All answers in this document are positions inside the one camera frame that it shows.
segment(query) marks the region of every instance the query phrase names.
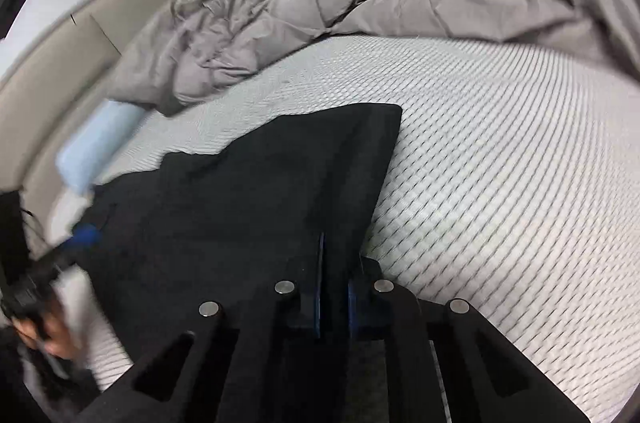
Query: metal screw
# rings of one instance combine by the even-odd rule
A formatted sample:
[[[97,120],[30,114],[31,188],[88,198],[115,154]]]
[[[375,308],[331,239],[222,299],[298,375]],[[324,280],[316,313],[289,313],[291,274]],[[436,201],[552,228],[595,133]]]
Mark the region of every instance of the metal screw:
[[[293,290],[296,288],[296,285],[293,284],[292,281],[290,280],[281,280],[280,282],[278,282],[276,284],[275,290],[280,293],[281,295],[286,295],[289,294],[291,292],[293,292]]]
[[[469,310],[469,304],[467,304],[466,301],[462,299],[456,298],[449,303],[449,309],[451,309],[451,311],[453,311],[454,313],[464,315]]]
[[[215,302],[203,302],[198,308],[198,313],[203,317],[212,317],[220,311],[220,306]]]
[[[385,279],[376,280],[373,283],[373,288],[380,293],[388,293],[394,288],[394,283]]]

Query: bed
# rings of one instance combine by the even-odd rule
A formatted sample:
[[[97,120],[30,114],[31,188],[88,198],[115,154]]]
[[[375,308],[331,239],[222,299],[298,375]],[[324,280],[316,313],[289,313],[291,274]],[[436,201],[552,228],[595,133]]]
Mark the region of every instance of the bed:
[[[20,135],[2,128],[3,153],[23,144],[3,167],[3,185],[25,186],[26,206],[48,219],[50,239],[63,237],[90,200],[59,178],[50,184],[53,154],[104,96],[95,68],[104,74],[135,30],[112,38],[111,13],[104,22],[82,10],[72,17],[0,90],[3,118],[17,114],[4,104],[34,93],[16,88],[28,79],[16,75],[30,64],[42,71],[43,44],[62,49],[69,38],[58,33],[78,24],[110,40],[87,56],[91,67],[57,106],[41,111],[40,122],[54,117],[57,127],[31,128],[30,112],[17,122]],[[528,44],[327,38],[220,99],[171,119],[150,113],[99,181],[151,170],[167,151],[216,153],[280,114],[359,101],[403,108],[362,252],[422,298],[468,299],[592,421],[611,421],[640,373],[640,88],[622,73]],[[73,280],[67,289],[90,302],[86,279]],[[130,361],[99,310],[92,324],[89,363],[105,388]]]

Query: light blue pillow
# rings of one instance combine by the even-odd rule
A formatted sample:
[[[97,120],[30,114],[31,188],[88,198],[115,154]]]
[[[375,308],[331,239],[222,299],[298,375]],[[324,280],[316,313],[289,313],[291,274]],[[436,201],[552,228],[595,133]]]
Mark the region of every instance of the light blue pillow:
[[[131,138],[146,110],[131,103],[105,100],[60,149],[56,167],[78,195],[91,190],[94,180],[113,155]]]

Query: mattress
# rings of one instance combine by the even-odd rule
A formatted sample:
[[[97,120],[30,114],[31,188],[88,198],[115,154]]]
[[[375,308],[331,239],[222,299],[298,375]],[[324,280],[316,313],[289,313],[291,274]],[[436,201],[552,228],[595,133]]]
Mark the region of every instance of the mattress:
[[[364,101],[403,114],[362,252],[421,298],[469,300],[611,421],[640,378],[640,86],[623,74],[524,44],[332,37],[152,114],[100,179]]]

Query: gray comforter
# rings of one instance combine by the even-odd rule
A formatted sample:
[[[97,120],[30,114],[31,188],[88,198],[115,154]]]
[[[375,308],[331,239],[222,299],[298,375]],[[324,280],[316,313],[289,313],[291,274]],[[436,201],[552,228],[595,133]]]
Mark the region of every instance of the gray comforter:
[[[532,42],[640,74],[637,0],[172,0],[114,69],[111,98],[170,116],[324,35]]]

